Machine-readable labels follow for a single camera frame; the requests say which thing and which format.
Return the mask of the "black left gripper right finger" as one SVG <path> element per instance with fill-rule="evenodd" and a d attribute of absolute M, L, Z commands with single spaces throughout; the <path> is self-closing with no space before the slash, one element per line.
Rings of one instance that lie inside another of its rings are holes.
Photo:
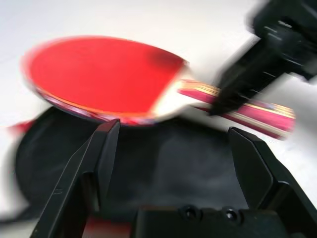
<path fill-rule="evenodd" d="M 257 136 L 232 127 L 228 131 L 234 168 L 251 209 L 278 214 L 289 234 L 317 236 L 317 210 L 289 170 Z"/>

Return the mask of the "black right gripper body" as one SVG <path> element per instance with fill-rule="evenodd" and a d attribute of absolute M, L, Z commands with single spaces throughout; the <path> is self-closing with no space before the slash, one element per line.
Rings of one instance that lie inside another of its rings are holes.
<path fill-rule="evenodd" d="M 253 33 L 263 49 L 247 79 L 272 82 L 284 73 L 307 81 L 317 75 L 317 2 L 267 0 L 252 15 Z"/>

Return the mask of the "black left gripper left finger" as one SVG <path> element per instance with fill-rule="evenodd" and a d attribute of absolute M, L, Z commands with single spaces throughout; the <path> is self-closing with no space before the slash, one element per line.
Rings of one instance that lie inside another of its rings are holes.
<path fill-rule="evenodd" d="M 93 203 L 101 208 L 112 174 L 120 121 L 98 126 L 71 156 L 31 237 L 80 238 Z"/>

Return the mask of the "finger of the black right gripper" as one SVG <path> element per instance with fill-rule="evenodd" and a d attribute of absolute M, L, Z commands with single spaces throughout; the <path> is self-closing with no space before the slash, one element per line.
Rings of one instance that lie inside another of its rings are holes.
<path fill-rule="evenodd" d="M 260 39 L 221 74 L 220 92 L 209 114 L 220 116 L 239 109 L 289 69 L 290 39 Z"/>

